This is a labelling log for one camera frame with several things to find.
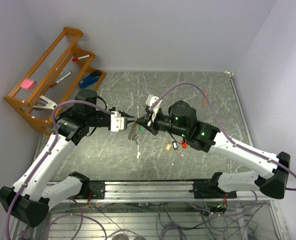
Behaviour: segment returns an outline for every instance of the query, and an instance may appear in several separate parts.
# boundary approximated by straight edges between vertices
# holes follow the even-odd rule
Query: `orange stick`
[[[203,100],[203,106],[205,107],[206,104],[207,104],[207,100],[206,100],[206,98],[204,98],[204,100]]]

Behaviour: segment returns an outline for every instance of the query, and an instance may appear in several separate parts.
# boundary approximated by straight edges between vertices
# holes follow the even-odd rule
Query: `white wall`
[[[23,0],[49,45],[64,26],[106,70],[236,70],[276,0]]]
[[[0,188],[11,186],[33,160],[38,135],[3,99],[45,47],[20,0],[0,0]],[[0,203],[0,239],[5,226]]]
[[[287,152],[296,172],[296,0],[278,0],[235,72],[254,145]],[[289,186],[296,182],[289,177]],[[281,201],[296,240],[296,192]]]

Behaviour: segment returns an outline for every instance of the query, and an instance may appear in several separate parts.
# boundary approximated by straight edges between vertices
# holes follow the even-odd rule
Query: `white bracket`
[[[118,111],[113,111],[112,113],[114,114],[111,114],[111,131],[118,132],[119,130],[124,130],[126,128],[125,118]]]
[[[150,94],[146,100],[146,105],[148,107],[151,107],[158,99],[159,98],[157,96]],[[151,120],[148,122],[148,126],[150,126],[156,119],[161,103],[162,103],[162,100],[160,100],[160,102],[153,108],[152,117],[151,117]]]

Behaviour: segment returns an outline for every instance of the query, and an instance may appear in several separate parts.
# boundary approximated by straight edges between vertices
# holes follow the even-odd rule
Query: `small key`
[[[180,156],[180,157],[183,157],[183,154],[182,154],[182,151],[180,149],[177,149],[177,154]]]

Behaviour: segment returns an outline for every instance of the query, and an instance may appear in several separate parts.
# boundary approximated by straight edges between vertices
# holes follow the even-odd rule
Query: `white clip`
[[[149,97],[146,100],[146,105],[148,107],[151,107],[159,98],[157,96],[154,96],[152,94],[149,95]],[[150,126],[152,123],[154,123],[154,120],[156,119],[157,113],[159,111],[160,105],[162,103],[162,100],[160,100],[160,102],[153,108],[153,113],[152,113],[152,117],[151,120],[148,123],[148,126]]]
[[[40,110],[40,111],[50,111],[50,112],[52,112],[53,109],[57,106],[57,104],[54,101],[47,98],[46,96],[43,96],[43,95],[40,96],[40,100],[43,100],[43,101],[46,102],[45,106],[34,105],[33,109]]]
[[[111,128],[110,130],[112,132],[118,132],[119,130],[124,130],[126,129],[125,127],[125,119],[123,116],[121,116],[121,113],[118,111],[112,111],[111,114]]]

